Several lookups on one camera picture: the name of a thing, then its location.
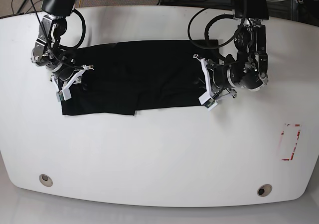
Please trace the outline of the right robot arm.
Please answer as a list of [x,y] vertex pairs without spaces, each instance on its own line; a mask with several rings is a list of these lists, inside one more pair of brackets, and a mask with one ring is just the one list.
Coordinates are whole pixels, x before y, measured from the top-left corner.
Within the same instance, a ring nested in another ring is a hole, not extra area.
[[[46,13],[39,22],[39,33],[31,53],[31,61],[36,66],[45,67],[51,73],[51,80],[58,91],[69,88],[74,83],[81,83],[81,76],[92,65],[77,65],[76,52],[86,35],[86,23],[83,15],[74,8],[76,0],[43,0],[41,9]],[[60,44],[61,36],[67,30],[66,17],[76,14],[82,24],[79,42],[72,46]]]

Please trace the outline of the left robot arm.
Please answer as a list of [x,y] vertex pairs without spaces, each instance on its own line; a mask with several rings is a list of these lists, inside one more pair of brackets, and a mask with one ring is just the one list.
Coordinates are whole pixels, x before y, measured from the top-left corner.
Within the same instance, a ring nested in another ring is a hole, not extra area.
[[[198,48],[211,50],[221,64],[210,59],[194,58],[201,63],[205,92],[199,97],[200,104],[214,108],[218,101],[228,96],[235,98],[237,88],[257,91],[268,81],[268,54],[266,52],[266,27],[262,21],[269,19],[266,0],[231,0],[233,14],[213,18],[205,27],[205,45],[194,40]],[[210,28],[222,19],[238,20],[240,24],[232,37],[220,45],[212,45]]]

